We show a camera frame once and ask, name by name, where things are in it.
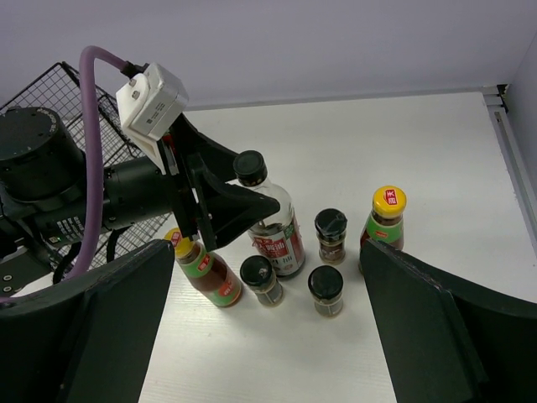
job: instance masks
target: black bottle cap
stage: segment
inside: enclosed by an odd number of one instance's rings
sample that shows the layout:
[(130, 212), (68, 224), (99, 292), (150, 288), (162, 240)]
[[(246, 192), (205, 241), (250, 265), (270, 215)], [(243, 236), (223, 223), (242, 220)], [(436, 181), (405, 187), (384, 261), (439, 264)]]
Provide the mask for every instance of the black bottle cap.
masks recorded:
[(258, 151), (244, 151), (233, 161), (233, 170), (244, 186), (256, 186), (267, 179), (267, 166)]
[(308, 278), (311, 294), (319, 300), (331, 300), (343, 290), (343, 276), (332, 266), (319, 266)]
[(268, 284), (272, 273), (270, 260), (263, 256), (250, 256), (241, 265), (241, 279), (246, 285), (252, 287)]
[(347, 217), (335, 208), (327, 208), (315, 217), (315, 229), (326, 241), (338, 241), (347, 229)]

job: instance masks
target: black wire basket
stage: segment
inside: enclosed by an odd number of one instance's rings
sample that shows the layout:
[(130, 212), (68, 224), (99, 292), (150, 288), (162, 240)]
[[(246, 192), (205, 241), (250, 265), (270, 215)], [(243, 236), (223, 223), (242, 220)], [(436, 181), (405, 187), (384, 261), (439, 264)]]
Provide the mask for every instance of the black wire basket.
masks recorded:
[[(0, 114), (11, 107), (47, 107), (56, 111), (78, 147), (86, 149), (81, 111), (78, 71), (65, 62), (56, 63), (2, 107)], [(96, 87), (101, 125), (102, 158), (105, 166), (142, 157), (143, 153), (121, 131), (116, 99)], [(130, 227), (117, 241), (116, 256), (147, 243), (168, 219), (169, 214), (151, 218)], [(101, 235), (92, 267), (107, 262), (109, 234)], [(63, 248), (60, 254), (68, 249)]]

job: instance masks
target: table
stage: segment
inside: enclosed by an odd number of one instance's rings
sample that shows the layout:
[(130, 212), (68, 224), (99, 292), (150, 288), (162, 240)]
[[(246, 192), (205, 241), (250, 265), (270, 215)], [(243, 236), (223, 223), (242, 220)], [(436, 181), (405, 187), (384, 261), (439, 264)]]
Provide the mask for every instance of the table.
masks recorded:
[[(307, 261), (280, 306), (252, 292), (229, 309), (193, 290), (179, 267), (140, 402), (395, 402), (359, 237), (376, 188), (408, 195), (405, 251), (491, 289), (537, 302), (537, 259), (481, 93), (244, 107), (187, 113), (228, 148), (256, 149), (294, 198)], [(321, 317), (306, 280), (321, 263), (313, 220), (346, 213), (344, 309)], [(162, 237), (173, 226), (168, 221)], [(238, 272), (247, 235), (219, 253)]]

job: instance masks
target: wall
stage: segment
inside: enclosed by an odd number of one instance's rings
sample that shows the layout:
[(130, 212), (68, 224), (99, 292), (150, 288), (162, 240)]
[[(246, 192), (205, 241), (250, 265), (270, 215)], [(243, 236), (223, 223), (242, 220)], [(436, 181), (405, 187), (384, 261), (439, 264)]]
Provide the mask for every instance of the wall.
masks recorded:
[(509, 122), (519, 143), (529, 179), (537, 189), (537, 37), (508, 89)]
[(530, 0), (3, 0), (0, 101), (88, 44), (158, 61), (193, 107), (493, 85), (536, 20)]

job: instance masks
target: yellow cap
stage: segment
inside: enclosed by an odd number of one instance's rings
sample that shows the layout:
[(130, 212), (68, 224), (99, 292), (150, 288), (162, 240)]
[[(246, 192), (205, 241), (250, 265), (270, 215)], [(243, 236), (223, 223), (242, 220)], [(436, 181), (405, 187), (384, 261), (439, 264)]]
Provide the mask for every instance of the yellow cap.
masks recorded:
[(184, 258), (194, 248), (194, 243), (188, 238), (183, 238), (178, 228), (170, 229), (164, 236), (164, 239), (171, 241), (172, 245), (174, 245), (176, 258)]
[(395, 186), (383, 186), (373, 195), (373, 210), (384, 218), (396, 218), (403, 214), (406, 195)]

